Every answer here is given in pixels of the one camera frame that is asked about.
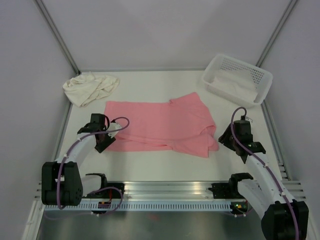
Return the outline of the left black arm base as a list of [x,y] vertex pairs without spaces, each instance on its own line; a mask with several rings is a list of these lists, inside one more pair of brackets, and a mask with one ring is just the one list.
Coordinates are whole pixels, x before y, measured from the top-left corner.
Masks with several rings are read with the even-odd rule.
[[89,193],[84,198],[85,199],[121,199],[121,194],[124,194],[125,192],[125,184],[120,182],[111,182],[108,183],[105,187],[101,187],[101,189],[104,189],[99,192]]

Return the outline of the pink t-shirt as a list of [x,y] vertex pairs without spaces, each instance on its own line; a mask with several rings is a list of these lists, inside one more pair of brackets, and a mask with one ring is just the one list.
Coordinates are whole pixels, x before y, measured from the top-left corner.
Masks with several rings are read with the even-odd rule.
[[196,92],[163,103],[108,101],[104,113],[121,126],[130,122],[115,136],[110,151],[172,150],[208,158],[219,149],[216,124]]

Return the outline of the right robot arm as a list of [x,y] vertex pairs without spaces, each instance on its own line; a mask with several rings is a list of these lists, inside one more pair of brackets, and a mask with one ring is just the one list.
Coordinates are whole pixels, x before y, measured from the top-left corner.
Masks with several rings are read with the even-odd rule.
[[305,240],[309,208],[298,201],[276,177],[263,145],[254,141],[249,121],[231,123],[219,143],[235,152],[248,171],[234,173],[228,182],[228,192],[235,198],[244,197],[258,214],[267,240]]

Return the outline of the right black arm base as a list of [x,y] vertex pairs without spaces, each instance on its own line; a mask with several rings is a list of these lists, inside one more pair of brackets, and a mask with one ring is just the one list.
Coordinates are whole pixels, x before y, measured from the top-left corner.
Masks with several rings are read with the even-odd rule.
[[226,182],[212,183],[208,188],[212,192],[214,199],[225,199],[225,200],[244,200],[245,198],[238,192],[231,189],[230,185]]

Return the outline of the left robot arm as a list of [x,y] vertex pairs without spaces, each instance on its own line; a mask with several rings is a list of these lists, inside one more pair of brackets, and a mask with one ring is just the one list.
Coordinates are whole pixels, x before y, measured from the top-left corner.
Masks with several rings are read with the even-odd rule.
[[77,131],[76,140],[66,153],[55,161],[43,164],[42,203],[60,209],[77,206],[84,196],[79,165],[84,162],[90,151],[102,153],[115,142],[115,135],[121,128],[115,119],[110,120],[101,113],[91,114],[90,122]]

